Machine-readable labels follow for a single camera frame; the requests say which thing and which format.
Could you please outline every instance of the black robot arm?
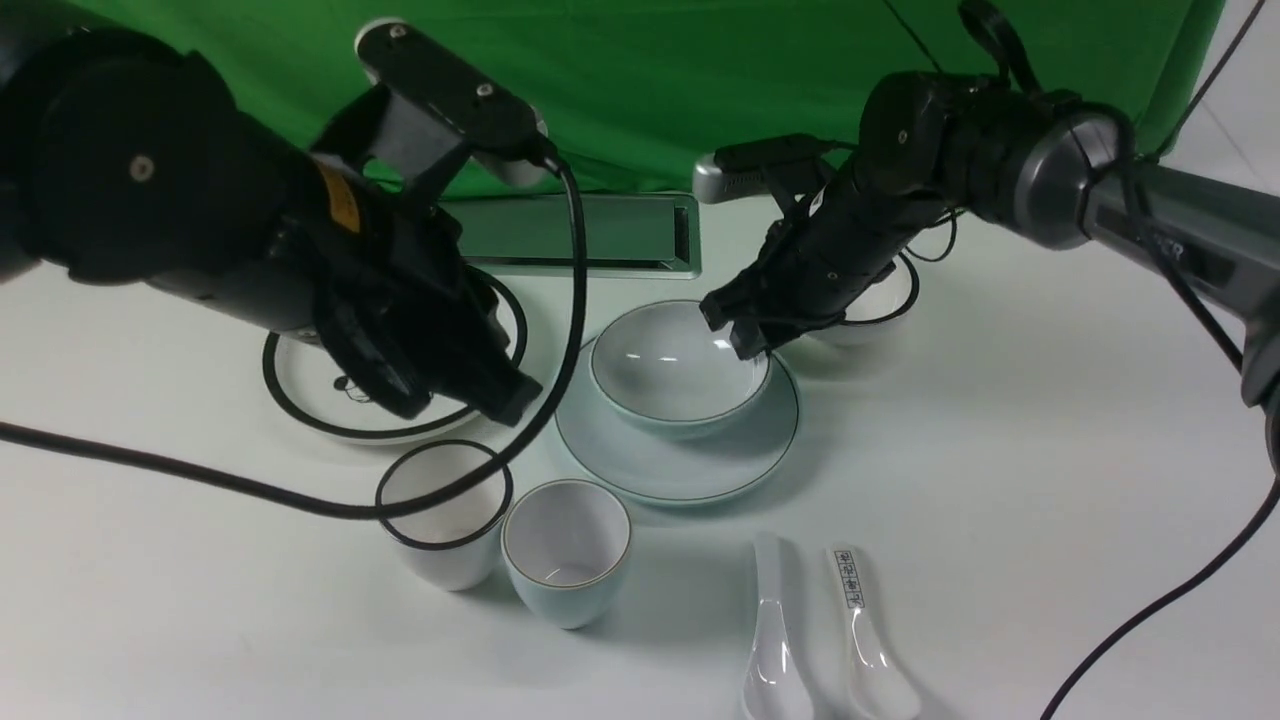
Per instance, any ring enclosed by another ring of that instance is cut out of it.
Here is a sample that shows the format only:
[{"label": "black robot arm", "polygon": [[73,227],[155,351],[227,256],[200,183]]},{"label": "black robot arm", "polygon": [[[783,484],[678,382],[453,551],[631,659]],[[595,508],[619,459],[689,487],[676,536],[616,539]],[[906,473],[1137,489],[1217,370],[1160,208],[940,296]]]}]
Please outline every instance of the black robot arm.
[{"label": "black robot arm", "polygon": [[[965,3],[963,17],[966,5],[989,6]],[[1134,160],[1121,111],[1014,72],[1025,53],[1007,27],[966,27],[997,49],[998,76],[895,73],[868,97],[856,145],[792,135],[698,163],[703,202],[769,193],[783,211],[756,260],[703,300],[708,324],[733,323],[742,357],[829,325],[919,232],[964,209],[1052,250],[1096,240],[1244,320],[1242,397],[1266,409],[1276,445],[1280,199]],[[832,168],[836,149],[851,154]]]},{"label": "black robot arm", "polygon": [[[411,418],[435,393],[513,425],[540,392],[438,206],[471,159],[556,164],[536,111],[403,23],[371,23],[374,86],[311,151],[242,113],[197,53],[56,0],[0,5],[0,282],[40,261],[146,282],[323,346]],[[404,178],[384,192],[361,169]]]}]

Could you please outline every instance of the white spoon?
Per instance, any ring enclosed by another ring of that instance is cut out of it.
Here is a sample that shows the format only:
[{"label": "white spoon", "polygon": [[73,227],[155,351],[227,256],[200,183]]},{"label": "white spoon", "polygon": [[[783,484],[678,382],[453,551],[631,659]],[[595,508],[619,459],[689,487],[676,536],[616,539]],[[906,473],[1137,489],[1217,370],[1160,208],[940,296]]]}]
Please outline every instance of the white spoon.
[{"label": "white spoon", "polygon": [[755,642],[742,684],[742,711],[749,720],[813,720],[813,698],[796,670],[782,619],[782,543],[773,533],[758,533],[755,584]]},{"label": "white spoon", "polygon": [[854,710],[870,720],[915,720],[920,715],[920,696],[890,659],[876,632],[863,575],[858,573],[858,551],[849,544],[832,544],[827,565],[845,619],[849,700]]}]

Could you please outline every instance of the green backdrop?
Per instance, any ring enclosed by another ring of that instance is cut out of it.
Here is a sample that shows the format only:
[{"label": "green backdrop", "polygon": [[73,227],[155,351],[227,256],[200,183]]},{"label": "green backdrop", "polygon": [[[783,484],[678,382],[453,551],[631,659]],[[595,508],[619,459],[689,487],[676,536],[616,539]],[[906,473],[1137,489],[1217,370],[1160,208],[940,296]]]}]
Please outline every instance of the green backdrop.
[{"label": "green backdrop", "polygon": [[[547,118],[589,190],[687,188],[719,145],[855,140],[887,72],[927,68],[881,0],[77,0],[198,49],[242,108],[298,143],[367,81],[367,20],[406,18]],[[1224,0],[1000,0],[1041,82],[1114,102],[1152,149],[1190,95]],[[896,0],[947,70],[991,70],[954,0]],[[453,196],[502,193],[467,172]]]}]

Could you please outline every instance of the bolt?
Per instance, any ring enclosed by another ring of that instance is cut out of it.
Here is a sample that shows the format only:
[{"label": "bolt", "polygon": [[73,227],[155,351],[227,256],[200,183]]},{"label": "bolt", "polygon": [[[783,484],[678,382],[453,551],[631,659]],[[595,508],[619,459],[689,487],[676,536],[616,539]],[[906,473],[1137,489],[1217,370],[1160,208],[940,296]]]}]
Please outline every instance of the bolt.
[{"label": "bolt", "polygon": [[133,182],[147,182],[154,174],[156,174],[156,164],[151,158],[137,155],[129,161],[129,177],[133,178]]}]

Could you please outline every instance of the cup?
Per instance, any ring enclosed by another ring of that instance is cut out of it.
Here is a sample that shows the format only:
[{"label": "cup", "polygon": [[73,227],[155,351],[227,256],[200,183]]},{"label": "cup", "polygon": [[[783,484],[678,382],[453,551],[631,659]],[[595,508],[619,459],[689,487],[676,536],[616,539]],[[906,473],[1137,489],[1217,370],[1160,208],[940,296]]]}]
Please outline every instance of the cup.
[{"label": "cup", "polygon": [[630,550],[627,509],[586,480],[553,480],[529,491],[502,529],[502,555],[520,600],[566,630],[608,610]]},{"label": "cup", "polygon": [[[465,439],[424,445],[388,468],[375,503],[426,495],[492,457],[492,450]],[[379,521],[420,578],[447,591],[467,589],[488,578],[498,562],[498,525],[511,506],[512,487],[511,470],[504,466],[448,502]]]}]

